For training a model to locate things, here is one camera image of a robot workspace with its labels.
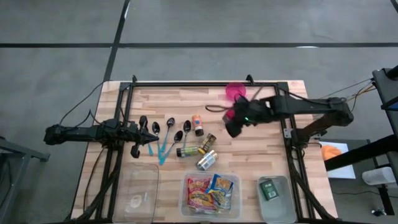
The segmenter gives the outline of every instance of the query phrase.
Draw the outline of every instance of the pink cup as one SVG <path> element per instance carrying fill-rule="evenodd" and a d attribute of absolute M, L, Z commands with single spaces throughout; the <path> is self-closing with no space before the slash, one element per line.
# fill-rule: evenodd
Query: pink cup
<path fill-rule="evenodd" d="M 240 96 L 246 96 L 246 87 L 242 83 L 230 83 L 225 87 L 226 98 L 236 101 Z"/>

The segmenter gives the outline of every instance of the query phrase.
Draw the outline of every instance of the food packet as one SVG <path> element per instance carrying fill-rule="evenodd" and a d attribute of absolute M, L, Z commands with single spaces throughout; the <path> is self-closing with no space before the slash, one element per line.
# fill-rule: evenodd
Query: food packet
<path fill-rule="evenodd" d="M 211 194 L 215 201 L 215 205 L 219 209 L 230 210 L 233 185 L 233 182 L 215 174 L 210 188 L 206 189 L 205 192 Z"/>
<path fill-rule="evenodd" d="M 188 206 L 196 213 L 214 214 L 217 207 L 214 205 L 213 197 L 206 193 L 210 184 L 210 178 L 188 179 Z"/>

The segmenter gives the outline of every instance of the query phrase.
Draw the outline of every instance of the gray floor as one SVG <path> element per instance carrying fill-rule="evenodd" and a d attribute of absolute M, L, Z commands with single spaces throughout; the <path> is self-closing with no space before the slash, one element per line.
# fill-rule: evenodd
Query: gray floor
<path fill-rule="evenodd" d="M 112 42 L 122 5 L 123 0 L 0 0 L 0 42 Z M 135 0 L 121 42 L 396 42 L 397 21 L 389 0 Z M 68 215 L 86 144 L 47 146 L 44 129 L 102 81 L 109 53 L 0 49 L 0 135 L 51 153 L 48 163 L 30 164 L 11 223 L 57 222 Z M 398 48 L 119 49 L 111 79 L 130 80 L 135 74 L 139 80 L 231 80 L 252 74 L 262 80 L 305 80 L 309 97 L 317 98 L 370 78 L 375 69 L 397 65 L 396 55 Z M 95 110 L 98 95 L 96 91 L 65 124 L 76 124 L 90 108 Z M 355 121 L 330 129 L 325 137 L 376 140 L 392 133 L 380 104 L 375 91 L 360 97 Z M 352 189 L 345 187 L 351 183 L 331 183 L 333 189 Z M 335 200 L 345 220 L 397 222 L 396 217 L 369 214 L 379 205 L 371 195 Z"/>

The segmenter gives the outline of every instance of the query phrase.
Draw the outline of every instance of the wooden tabletop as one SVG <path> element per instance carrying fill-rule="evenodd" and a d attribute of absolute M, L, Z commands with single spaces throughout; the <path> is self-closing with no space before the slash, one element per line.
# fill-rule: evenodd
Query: wooden tabletop
<path fill-rule="evenodd" d="M 307 97 L 303 81 L 287 81 L 287 83 L 292 93 Z M 103 85 L 96 113 L 96 119 L 98 121 L 113 118 L 119 84 L 120 82 L 107 82 Z M 248 98 L 250 98 L 256 90 L 258 90 L 258 87 L 247 87 Z M 272 95 L 275 95 L 274 88 L 264 87 L 258 95 L 258 98 Z M 205 109 L 205 105 L 231 106 L 232 102 L 225 99 L 224 87 L 135 87 L 129 114 L 130 120 L 136 122 L 138 122 L 141 115 L 146 115 L 148 117 L 149 124 L 152 124 L 154 121 L 158 122 L 161 130 L 159 134 L 160 145 L 162 145 L 166 134 L 166 121 L 170 117 L 174 117 L 175 125 L 170 129 L 166 149 L 173 143 L 174 134 L 182 130 L 185 120 L 191 120 L 193 114 L 200 114 L 203 121 L 205 136 L 211 133 L 217 137 L 212 149 L 218 153 L 219 159 L 216 164 L 210 167 L 209 171 L 223 173 L 232 172 L 241 179 L 243 207 L 241 208 L 241 217 L 236 221 L 262 222 L 257 202 L 257 179 L 264 175 L 284 175 L 286 178 L 290 178 L 280 122 L 260 124 L 256 127 L 244 127 L 242 134 L 233 139 L 225 130 L 224 123 L 221 120 L 223 113 L 210 113 Z M 299 128 L 313 121 L 311 115 L 299 115 L 295 116 L 295 119 Z M 197 145 L 203 138 L 204 136 L 202 138 L 196 137 L 195 133 L 191 131 L 187 137 L 187 146 Z M 149 184 L 151 185 L 149 189 L 152 189 L 157 183 L 157 176 L 153 175 L 156 173 L 157 167 L 155 165 L 157 165 L 159 167 L 159 190 L 157 192 L 154 222 L 197 222 L 197 220 L 191 220 L 181 214 L 181 211 L 178 209 L 178 201 L 181 191 L 181 181 L 184 174 L 188 170 L 197 170 L 195 168 L 195 163 L 201 157 L 177 158 L 174 148 L 165 164 L 159 166 L 157 145 L 155 142 L 151 143 L 151 145 L 154 150 L 154 156 L 149 155 L 147 146 L 141 146 L 140 158 L 134 159 L 130 155 L 132 143 L 128 142 L 125 144 L 122 178 L 120 180 L 121 182 L 125 182 L 119 182 L 120 187 L 118 193 L 120 195 L 116 202 L 118 205 L 115 209 L 115 216 L 118 217 L 119 221 L 121 221 L 120 217 L 126 216 L 126 206 L 124 206 L 124 204 L 128 196 L 126 196 L 125 193 L 128 193 L 129 190 L 128 187 L 127 190 L 122 189 L 123 187 L 126 188 L 125 183 L 129 183 L 130 181 L 130 184 L 140 185 L 141 188 L 145 188 L 143 186 Z M 176 147 L 182 147 L 182 143 L 178 143 Z M 83 196 L 88 178 L 100 151 L 100 144 L 89 143 L 75 204 L 73 206 L 72 218 L 78 217 L 83 212 Z M 88 191 L 88 203 L 86 204 L 89 204 L 99 191 L 105 155 L 106 150 L 101 155 L 101 159 L 95 170 Z M 328 176 L 319 146 L 310 144 L 305 150 L 304 161 L 311 191 L 326 210 L 337 217 L 335 203 L 331 194 Z M 131 175 L 137 170 L 137 166 L 145 164 L 152 164 L 150 170 L 154 172 L 144 175 L 145 177 L 135 175 L 135 180 L 128 180 L 126 182 L 126 179 L 131 178 Z M 302 192 L 300 198 L 303 210 L 305 214 L 307 214 L 305 199 Z M 106 216 L 107 207 L 107 205 L 104 206 L 104 217 Z"/>

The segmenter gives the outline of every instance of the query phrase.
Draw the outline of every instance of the black spoon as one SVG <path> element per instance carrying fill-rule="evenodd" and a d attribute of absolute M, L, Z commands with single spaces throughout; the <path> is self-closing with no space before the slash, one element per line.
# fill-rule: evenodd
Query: black spoon
<path fill-rule="evenodd" d="M 175 133 L 175 135 L 174 135 L 174 143 L 170 146 L 170 149 L 166 152 L 166 154 L 164 155 L 164 157 L 162 157 L 162 159 L 159 161 L 159 165 L 163 165 L 163 164 L 164 164 L 164 162 L 166 161 L 167 156 L 169 156 L 169 154 L 170 154 L 170 152 L 171 152 L 173 146 L 174 146 L 176 143 L 178 143 L 178 142 L 181 141 L 182 136 L 183 136 L 182 131 L 178 131 L 177 133 Z"/>
<path fill-rule="evenodd" d="M 191 121 L 186 120 L 184 122 L 184 126 L 183 126 L 184 132 L 185 132 L 185 138 L 184 138 L 184 145 L 183 145 L 183 149 L 185 149 L 185 143 L 187 143 L 187 134 L 188 132 L 191 131 Z"/>
<path fill-rule="evenodd" d="M 166 132 L 166 137 L 164 137 L 164 142 L 163 142 L 162 148 L 160 149 L 161 153 L 163 153 L 166 150 L 167 135 L 169 134 L 169 130 L 174 125 L 174 123 L 175 123 L 174 118 L 169 118 L 166 122 L 167 132 Z"/>
<path fill-rule="evenodd" d="M 160 133 L 160 126 L 158 122 L 153 122 L 152 123 L 152 131 L 155 133 L 156 137 L 159 135 Z M 161 153 L 160 153 L 160 146 L 159 146 L 159 140 L 157 140 L 157 157 L 160 159 L 162 157 Z"/>

